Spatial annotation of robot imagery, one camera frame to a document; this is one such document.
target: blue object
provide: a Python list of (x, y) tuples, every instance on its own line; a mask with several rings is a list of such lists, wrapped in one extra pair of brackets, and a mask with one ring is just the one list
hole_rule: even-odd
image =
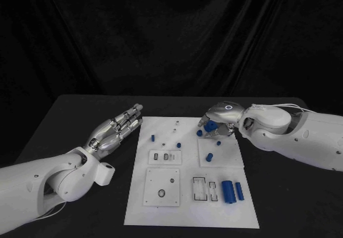
[(196, 132), (196, 135), (197, 135), (197, 136), (202, 136), (202, 130), (199, 130), (199, 131)]
[(203, 129), (210, 132), (212, 130), (214, 130), (217, 128), (217, 124), (214, 121), (209, 120), (206, 125), (203, 126)]
[(233, 185), (232, 181), (222, 181), (222, 188), (223, 188), (223, 200), (225, 203), (235, 203), (236, 197), (235, 197), (235, 191), (233, 191)]
[(243, 192), (242, 192), (242, 187), (239, 182), (236, 183), (236, 192), (238, 192), (238, 199), (243, 201), (245, 197), (243, 197)]
[(207, 157), (206, 157), (206, 161), (207, 161), (207, 162), (210, 162), (210, 161), (212, 161), (212, 157), (213, 157), (213, 154), (212, 154), (212, 153), (209, 153), (209, 154), (207, 154)]

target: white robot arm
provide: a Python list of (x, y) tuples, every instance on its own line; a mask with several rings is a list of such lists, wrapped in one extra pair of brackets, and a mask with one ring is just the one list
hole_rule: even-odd
[(50, 216), (55, 206), (78, 200), (93, 182), (109, 184), (114, 167), (99, 160), (141, 125), (141, 109), (135, 104), (108, 119), (92, 131), (85, 146), (65, 155), (0, 169), (0, 234)]
[[(279, 107), (302, 112), (291, 115)], [(220, 102), (206, 112), (199, 126), (209, 121), (217, 123), (217, 128), (206, 136), (230, 135), (236, 127), (261, 150), (275, 151), (318, 168), (343, 171), (343, 117), (315, 113), (294, 104), (252, 104), (245, 110), (233, 102)]]

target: hole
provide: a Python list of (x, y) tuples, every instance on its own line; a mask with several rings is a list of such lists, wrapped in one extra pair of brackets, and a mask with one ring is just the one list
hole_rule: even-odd
[(165, 195), (165, 191), (161, 189), (161, 190), (158, 191), (158, 196), (160, 196), (160, 197), (164, 197), (164, 195)]

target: table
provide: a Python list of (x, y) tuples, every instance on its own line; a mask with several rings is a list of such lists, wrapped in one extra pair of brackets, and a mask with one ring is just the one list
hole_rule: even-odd
[[(63, 95), (57, 98), (16, 163), (53, 157), (82, 146), (91, 131), (135, 103), (142, 115), (202, 117), (223, 100), (294, 103), (297, 98), (206, 98)], [(111, 184), (88, 194), (50, 218), (23, 225), (6, 237), (340, 237), (343, 235), (343, 173), (314, 168), (253, 147), (236, 133), (259, 229), (124, 226), (138, 130), (102, 159), (115, 167)]]

